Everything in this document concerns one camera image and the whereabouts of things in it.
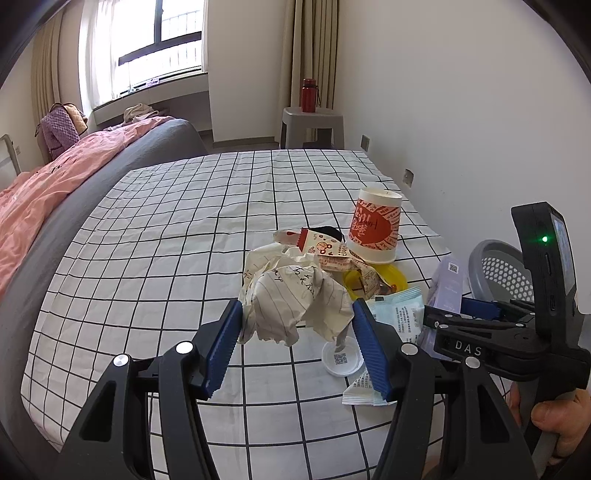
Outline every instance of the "qr code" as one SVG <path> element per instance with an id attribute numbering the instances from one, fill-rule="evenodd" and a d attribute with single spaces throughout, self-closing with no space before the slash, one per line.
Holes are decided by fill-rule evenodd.
<path id="1" fill-rule="evenodd" d="M 335 365 L 343 365 L 347 363 L 346 353 L 335 353 Z"/>

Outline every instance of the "windowsill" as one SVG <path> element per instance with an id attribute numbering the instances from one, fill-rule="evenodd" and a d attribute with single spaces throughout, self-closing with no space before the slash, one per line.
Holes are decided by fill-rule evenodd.
<path id="1" fill-rule="evenodd" d="M 192 93 L 207 92 L 208 90 L 207 72 L 201 70 L 183 72 L 170 76 L 156 85 L 126 93 L 115 100 L 103 103 L 95 107 L 93 113 L 95 121 L 99 125 L 118 115 L 122 115 L 126 109 L 138 103 L 151 105 L 164 100 L 191 95 Z"/>

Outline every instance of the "red water bottle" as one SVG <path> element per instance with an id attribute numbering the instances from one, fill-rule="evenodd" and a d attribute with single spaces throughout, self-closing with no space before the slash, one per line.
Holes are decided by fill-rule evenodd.
<path id="1" fill-rule="evenodd" d="M 304 86 L 301 88 L 301 111 L 304 113 L 316 113 L 316 97 L 318 86 L 314 79 L 304 79 Z"/>

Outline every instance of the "grid-pattern bedsheet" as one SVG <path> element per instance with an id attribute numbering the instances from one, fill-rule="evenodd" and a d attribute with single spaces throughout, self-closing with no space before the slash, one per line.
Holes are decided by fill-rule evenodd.
<path id="1" fill-rule="evenodd" d="M 61 448 L 114 355 L 162 354 L 217 320 L 238 295 L 246 253 L 275 230 L 347 233 L 368 183 L 398 190 L 348 151 L 210 155 L 128 173 L 75 237 L 39 315 L 21 393 L 42 434 Z M 396 265 L 426 291 L 449 251 L 409 201 L 402 209 Z M 343 406 L 354 379 L 324 370 L 323 344 L 302 329 L 292 348 L 257 338 L 236 347 L 221 389 L 200 405 L 222 479 L 369 478 L 393 409 Z M 157 395 L 150 406 L 154 467 L 165 478 Z M 433 452 L 442 416 L 436 398 Z"/>

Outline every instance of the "gray laundry basket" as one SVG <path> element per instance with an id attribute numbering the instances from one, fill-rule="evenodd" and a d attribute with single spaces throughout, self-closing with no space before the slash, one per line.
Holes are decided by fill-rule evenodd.
<path id="1" fill-rule="evenodd" d="M 500 240 L 484 240 L 470 254 L 468 280 L 477 300 L 534 301 L 531 273 L 523 255 Z"/>

